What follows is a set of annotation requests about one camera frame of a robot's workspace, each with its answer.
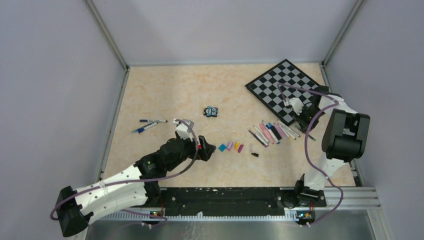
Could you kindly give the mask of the pink highlighter pen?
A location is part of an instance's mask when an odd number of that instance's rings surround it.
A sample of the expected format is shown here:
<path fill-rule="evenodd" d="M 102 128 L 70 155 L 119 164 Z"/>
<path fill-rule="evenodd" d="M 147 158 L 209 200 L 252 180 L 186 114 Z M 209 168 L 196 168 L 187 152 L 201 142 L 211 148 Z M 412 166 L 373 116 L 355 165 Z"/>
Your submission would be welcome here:
<path fill-rule="evenodd" d="M 263 124 L 260 123 L 259 127 L 261 129 L 262 134 L 265 136 L 265 138 L 271 143 L 271 144 L 275 144 L 274 138 L 272 137 L 272 135 L 270 134 L 270 132 L 268 131 L 267 127 Z"/>

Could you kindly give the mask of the blue owl eraser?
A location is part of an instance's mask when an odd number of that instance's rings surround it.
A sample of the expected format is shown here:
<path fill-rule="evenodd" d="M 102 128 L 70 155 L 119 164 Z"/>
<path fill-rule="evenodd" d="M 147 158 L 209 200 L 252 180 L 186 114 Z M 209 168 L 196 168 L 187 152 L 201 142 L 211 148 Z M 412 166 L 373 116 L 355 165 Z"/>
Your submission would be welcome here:
<path fill-rule="evenodd" d="M 216 118 L 218 116 L 218 108 L 217 107 L 211 107 L 211 106 L 207 106 L 203 109 L 203 116 L 210 118 Z"/>

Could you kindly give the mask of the light blue highlighter cap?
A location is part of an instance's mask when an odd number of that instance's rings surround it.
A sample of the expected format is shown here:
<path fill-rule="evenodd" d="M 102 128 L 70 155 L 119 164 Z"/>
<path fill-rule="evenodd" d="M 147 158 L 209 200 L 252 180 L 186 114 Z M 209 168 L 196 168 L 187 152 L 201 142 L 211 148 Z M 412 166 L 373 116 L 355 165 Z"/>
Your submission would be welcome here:
<path fill-rule="evenodd" d="M 221 145 L 218 147 L 218 150 L 219 150 L 219 151 L 221 151 L 221 152 L 224 152 L 226 149 L 227 149 L 227 146 L 226 146 L 225 144 L 221 144 Z"/>

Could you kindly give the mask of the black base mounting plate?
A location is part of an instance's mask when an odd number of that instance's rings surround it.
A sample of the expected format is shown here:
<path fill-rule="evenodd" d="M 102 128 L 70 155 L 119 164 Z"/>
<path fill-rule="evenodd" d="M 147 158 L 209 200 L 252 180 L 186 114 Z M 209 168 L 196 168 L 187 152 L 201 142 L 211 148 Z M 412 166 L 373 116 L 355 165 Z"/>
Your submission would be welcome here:
<path fill-rule="evenodd" d="M 168 217 L 262 217 L 283 216 L 286 209 L 326 207 L 321 191 L 316 199 L 296 193 L 294 187 L 168 187 L 156 200 L 136 204 L 157 208 Z"/>

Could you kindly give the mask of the light pink highlighter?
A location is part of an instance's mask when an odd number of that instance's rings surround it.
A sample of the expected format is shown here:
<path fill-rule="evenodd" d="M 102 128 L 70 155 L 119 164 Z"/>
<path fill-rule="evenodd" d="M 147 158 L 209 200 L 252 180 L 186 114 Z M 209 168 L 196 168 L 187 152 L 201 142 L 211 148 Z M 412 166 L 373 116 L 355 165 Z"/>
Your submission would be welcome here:
<path fill-rule="evenodd" d="M 281 136 L 282 139 L 288 138 L 287 134 L 285 133 L 285 131 L 282 129 L 282 127 L 279 124 L 274 123 L 273 126 L 275 127 L 275 129 L 277 130 L 278 134 Z"/>

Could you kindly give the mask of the black cap white marker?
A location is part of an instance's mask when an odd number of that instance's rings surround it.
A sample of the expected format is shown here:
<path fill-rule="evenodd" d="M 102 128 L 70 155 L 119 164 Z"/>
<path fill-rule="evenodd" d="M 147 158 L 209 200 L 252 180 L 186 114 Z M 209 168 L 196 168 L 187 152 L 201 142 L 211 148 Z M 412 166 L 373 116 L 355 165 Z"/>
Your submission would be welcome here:
<path fill-rule="evenodd" d="M 167 123 L 168 120 L 165 119 L 140 119 L 140 123 Z"/>

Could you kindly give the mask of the light purple highlighter cap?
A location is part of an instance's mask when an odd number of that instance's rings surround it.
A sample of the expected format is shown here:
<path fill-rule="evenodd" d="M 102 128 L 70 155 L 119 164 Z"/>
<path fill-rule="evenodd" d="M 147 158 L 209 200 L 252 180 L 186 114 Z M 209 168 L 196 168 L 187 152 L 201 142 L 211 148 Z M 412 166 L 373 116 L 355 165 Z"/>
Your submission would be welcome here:
<path fill-rule="evenodd" d="M 234 144 L 232 141 L 230 141 L 230 142 L 228 143 L 228 145 L 227 145 L 227 150 L 228 150 L 228 151 L 231 151 L 231 149 L 232 149 L 234 146 L 235 146 L 235 144 Z"/>

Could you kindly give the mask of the blue cap whiteboard marker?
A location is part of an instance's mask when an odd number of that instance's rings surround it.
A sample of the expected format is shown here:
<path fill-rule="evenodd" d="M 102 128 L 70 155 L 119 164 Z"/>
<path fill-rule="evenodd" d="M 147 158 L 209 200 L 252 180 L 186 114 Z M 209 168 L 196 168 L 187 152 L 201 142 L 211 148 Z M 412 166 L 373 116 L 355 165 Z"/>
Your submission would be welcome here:
<path fill-rule="evenodd" d="M 268 132 L 270 133 L 270 135 L 273 138 L 273 140 L 275 141 L 275 143 L 276 144 L 280 144 L 280 141 L 278 140 L 278 138 L 276 137 L 276 135 L 274 134 L 274 132 L 272 131 L 272 129 L 267 125 L 267 123 L 265 121 L 263 121 L 262 123 L 267 128 Z"/>

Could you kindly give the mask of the yellow cap white marker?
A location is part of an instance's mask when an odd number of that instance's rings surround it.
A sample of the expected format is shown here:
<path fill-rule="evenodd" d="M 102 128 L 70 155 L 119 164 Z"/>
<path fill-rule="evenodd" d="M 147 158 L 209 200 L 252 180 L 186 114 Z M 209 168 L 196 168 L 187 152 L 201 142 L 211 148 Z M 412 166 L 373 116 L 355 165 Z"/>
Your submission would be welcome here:
<path fill-rule="evenodd" d="M 297 139 L 297 137 L 287 128 L 287 126 L 280 120 L 278 120 L 278 124 L 282 127 L 282 129 L 294 140 Z"/>

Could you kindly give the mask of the blue black highlighter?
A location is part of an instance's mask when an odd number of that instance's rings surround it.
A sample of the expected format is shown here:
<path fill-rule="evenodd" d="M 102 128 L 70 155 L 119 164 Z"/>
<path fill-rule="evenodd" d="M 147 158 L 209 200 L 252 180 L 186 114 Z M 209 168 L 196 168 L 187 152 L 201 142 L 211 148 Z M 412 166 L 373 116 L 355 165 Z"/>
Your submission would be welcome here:
<path fill-rule="evenodd" d="M 271 130 L 271 132 L 274 134 L 275 138 L 280 141 L 282 139 L 281 135 L 277 131 L 277 129 L 269 122 L 268 127 Z"/>

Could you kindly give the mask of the purple pen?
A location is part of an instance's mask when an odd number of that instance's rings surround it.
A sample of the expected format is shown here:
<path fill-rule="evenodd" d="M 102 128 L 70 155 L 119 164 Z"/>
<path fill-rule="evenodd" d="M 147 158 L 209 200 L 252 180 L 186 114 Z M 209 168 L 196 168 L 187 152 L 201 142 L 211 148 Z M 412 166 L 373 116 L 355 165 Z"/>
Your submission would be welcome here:
<path fill-rule="evenodd" d="M 256 133 L 252 132 L 250 129 L 248 130 L 248 132 L 265 148 L 267 148 L 269 145 L 260 137 L 258 136 Z"/>

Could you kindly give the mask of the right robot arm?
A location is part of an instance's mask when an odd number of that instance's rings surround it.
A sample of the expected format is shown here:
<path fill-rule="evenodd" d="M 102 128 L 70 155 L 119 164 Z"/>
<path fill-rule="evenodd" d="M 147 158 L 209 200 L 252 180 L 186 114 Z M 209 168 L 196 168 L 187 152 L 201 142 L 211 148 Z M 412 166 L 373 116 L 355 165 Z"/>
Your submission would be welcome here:
<path fill-rule="evenodd" d="M 351 109 L 339 94 L 329 92 L 326 86 L 314 90 L 299 88 L 299 91 L 312 94 L 309 103 L 286 96 L 283 103 L 294 111 L 295 120 L 306 136 L 316 127 L 321 116 L 328 115 L 329 120 L 317 164 L 312 163 L 306 152 L 306 160 L 312 169 L 301 176 L 292 193 L 281 198 L 283 206 L 289 209 L 310 207 L 324 200 L 324 188 L 334 173 L 364 154 L 371 121 L 369 115 Z"/>

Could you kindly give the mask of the blue cap pen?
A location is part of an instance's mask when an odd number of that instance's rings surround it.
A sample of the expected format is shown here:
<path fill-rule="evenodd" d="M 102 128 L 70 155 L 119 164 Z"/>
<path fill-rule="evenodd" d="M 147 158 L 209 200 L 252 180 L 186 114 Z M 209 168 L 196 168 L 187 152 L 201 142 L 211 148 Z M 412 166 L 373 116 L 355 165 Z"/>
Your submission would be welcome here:
<path fill-rule="evenodd" d="M 149 128 L 157 125 L 157 124 L 158 124 L 158 122 L 151 122 L 151 123 L 146 124 L 146 125 L 144 125 L 142 127 L 139 127 L 137 129 L 132 130 L 131 133 L 138 133 L 138 134 L 140 134 L 140 133 L 144 132 L 145 130 L 147 130 L 147 129 L 149 129 Z"/>

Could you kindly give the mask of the black grey chessboard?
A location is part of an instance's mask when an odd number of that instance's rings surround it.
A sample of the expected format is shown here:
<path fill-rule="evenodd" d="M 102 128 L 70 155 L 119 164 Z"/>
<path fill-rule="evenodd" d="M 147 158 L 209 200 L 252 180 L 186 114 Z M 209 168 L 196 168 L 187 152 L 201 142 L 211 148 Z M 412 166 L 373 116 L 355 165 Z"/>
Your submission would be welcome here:
<path fill-rule="evenodd" d="M 274 65 L 245 85 L 266 108 L 286 125 L 293 124 L 295 112 L 284 105 L 284 99 L 298 98 L 309 105 L 313 95 L 297 88 L 315 90 L 320 84 L 288 59 Z"/>

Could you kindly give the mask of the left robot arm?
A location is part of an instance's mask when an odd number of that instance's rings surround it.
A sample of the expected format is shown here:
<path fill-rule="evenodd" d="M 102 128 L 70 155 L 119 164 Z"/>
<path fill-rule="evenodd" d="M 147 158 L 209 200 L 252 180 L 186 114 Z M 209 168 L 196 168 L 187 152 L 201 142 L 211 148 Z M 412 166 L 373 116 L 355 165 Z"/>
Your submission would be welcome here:
<path fill-rule="evenodd" d="M 129 207 L 156 206 L 161 198 L 159 181 L 168 179 L 168 172 L 187 159 L 206 162 L 215 150 L 202 135 L 198 142 L 171 138 L 111 177 L 86 187 L 62 188 L 54 209 L 62 236 L 74 236 L 100 218 Z"/>

